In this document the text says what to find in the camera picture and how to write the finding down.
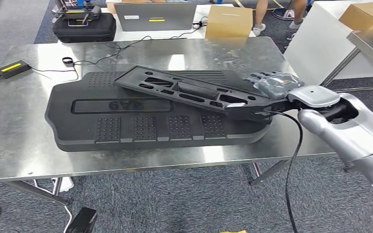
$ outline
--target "silver laptop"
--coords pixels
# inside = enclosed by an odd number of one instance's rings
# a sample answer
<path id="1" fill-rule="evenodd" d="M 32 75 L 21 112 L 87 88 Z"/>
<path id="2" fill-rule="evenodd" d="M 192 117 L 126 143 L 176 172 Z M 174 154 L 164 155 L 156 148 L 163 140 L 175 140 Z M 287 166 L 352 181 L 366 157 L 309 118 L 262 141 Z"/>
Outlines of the silver laptop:
<path id="1" fill-rule="evenodd" d="M 114 7 L 126 32 L 189 30 L 197 3 L 118 3 Z"/>

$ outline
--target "black carrying case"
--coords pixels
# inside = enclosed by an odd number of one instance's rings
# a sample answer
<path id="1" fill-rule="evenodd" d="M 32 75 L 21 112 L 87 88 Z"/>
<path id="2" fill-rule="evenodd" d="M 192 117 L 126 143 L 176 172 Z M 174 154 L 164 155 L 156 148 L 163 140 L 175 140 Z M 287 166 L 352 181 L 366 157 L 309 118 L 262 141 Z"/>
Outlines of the black carrying case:
<path id="1" fill-rule="evenodd" d="M 58 20 L 53 25 L 53 33 L 63 43 L 113 41 L 116 30 L 117 21 L 111 13 L 102 13 L 99 19 L 89 21 L 88 26 L 71 27 L 67 19 Z"/>

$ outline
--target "white desk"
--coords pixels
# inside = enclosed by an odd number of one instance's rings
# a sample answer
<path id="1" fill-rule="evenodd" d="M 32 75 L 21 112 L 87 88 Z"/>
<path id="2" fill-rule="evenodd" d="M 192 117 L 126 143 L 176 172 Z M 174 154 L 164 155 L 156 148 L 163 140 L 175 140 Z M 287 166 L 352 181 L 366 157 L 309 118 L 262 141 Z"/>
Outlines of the white desk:
<path id="1" fill-rule="evenodd" d="M 320 84 L 327 78 L 373 77 L 373 61 L 347 39 L 352 30 L 339 22 L 350 4 L 371 1 L 314 2 L 284 53 L 301 79 Z"/>
<path id="2" fill-rule="evenodd" d="M 233 7 L 232 4 L 222 4 L 217 6 L 228 6 Z M 197 5 L 195 12 L 194 22 L 199 22 L 202 17 L 208 16 L 211 5 Z M 101 8 L 103 13 L 109 13 L 108 8 Z M 119 22 L 117 14 L 113 14 L 114 18 L 117 20 L 117 32 L 115 33 L 114 41 L 131 41 L 131 40 L 140 40 L 146 36 L 151 36 L 153 39 L 169 39 L 173 36 L 179 36 L 182 33 L 190 33 L 195 29 L 191 28 L 190 30 L 176 30 L 176 31 L 143 31 L 143 32 L 124 32 L 122 30 L 121 24 Z M 187 39 L 202 39 L 205 38 L 206 27 L 203 27 L 194 33 L 186 34 L 181 38 Z M 255 37 L 255 34 L 251 31 L 249 37 Z"/>

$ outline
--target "shoe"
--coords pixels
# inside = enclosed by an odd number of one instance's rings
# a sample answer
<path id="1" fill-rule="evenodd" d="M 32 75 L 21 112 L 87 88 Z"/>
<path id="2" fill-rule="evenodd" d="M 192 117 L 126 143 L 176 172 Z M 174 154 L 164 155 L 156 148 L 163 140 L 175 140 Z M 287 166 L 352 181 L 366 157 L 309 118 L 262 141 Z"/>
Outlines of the shoe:
<path id="1" fill-rule="evenodd" d="M 303 22 L 304 22 L 304 19 L 303 19 L 303 21 L 301 21 L 301 23 L 299 23 L 299 24 L 295 24 L 294 21 L 292 21 L 291 24 L 290 24 L 290 26 L 289 26 L 289 28 L 291 28 L 291 29 L 299 29 L 299 28 L 301 27 L 301 24 L 302 24 Z"/>
<path id="2" fill-rule="evenodd" d="M 263 32 L 266 29 L 266 27 L 267 26 L 265 24 L 261 24 L 261 28 L 254 26 L 252 31 L 254 32 L 255 36 L 259 36 L 261 32 Z"/>

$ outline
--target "metal table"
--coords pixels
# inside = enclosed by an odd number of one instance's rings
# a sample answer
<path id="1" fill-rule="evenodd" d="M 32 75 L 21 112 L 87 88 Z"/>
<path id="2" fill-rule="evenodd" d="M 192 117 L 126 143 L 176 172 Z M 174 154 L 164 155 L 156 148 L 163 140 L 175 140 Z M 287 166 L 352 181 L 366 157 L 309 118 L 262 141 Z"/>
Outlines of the metal table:
<path id="1" fill-rule="evenodd" d="M 369 59 L 373 61 L 373 30 L 367 32 L 354 31 L 351 32 L 347 39 L 353 43 L 356 47 L 348 54 L 344 60 L 334 69 L 334 71 L 328 75 L 328 77 L 323 81 L 323 86 L 328 86 L 330 82 L 335 78 L 335 76 L 344 69 L 350 61 L 352 61 L 360 52 L 365 54 Z M 342 91 L 362 91 L 362 90 L 373 90 L 371 87 L 359 87 L 359 88 L 347 88 L 342 90 L 337 90 L 338 92 Z"/>
<path id="2" fill-rule="evenodd" d="M 129 43 L 119 44 L 123 47 Z M 9 50 L 2 66 L 23 60 L 40 70 L 67 70 L 70 68 L 62 63 L 63 57 L 95 61 L 116 52 L 104 42 L 22 45 Z M 231 69 L 242 77 L 261 70 L 293 72 L 268 37 L 142 41 L 123 50 L 118 58 L 104 59 L 98 66 L 77 66 L 77 70 L 81 78 L 90 71 L 126 70 L 135 64 L 164 70 Z M 253 181 L 255 184 L 285 165 L 298 140 L 296 125 L 276 116 L 265 137 L 250 145 L 64 152 L 57 148 L 44 113 L 52 87 L 74 80 L 74 72 L 40 74 L 32 70 L 0 80 L 0 182 L 66 205 L 65 200 L 57 197 L 61 179 L 52 193 L 22 180 L 279 161 L 264 174 L 254 164 L 259 175 Z M 333 154 L 318 137 L 305 132 L 300 157 Z"/>

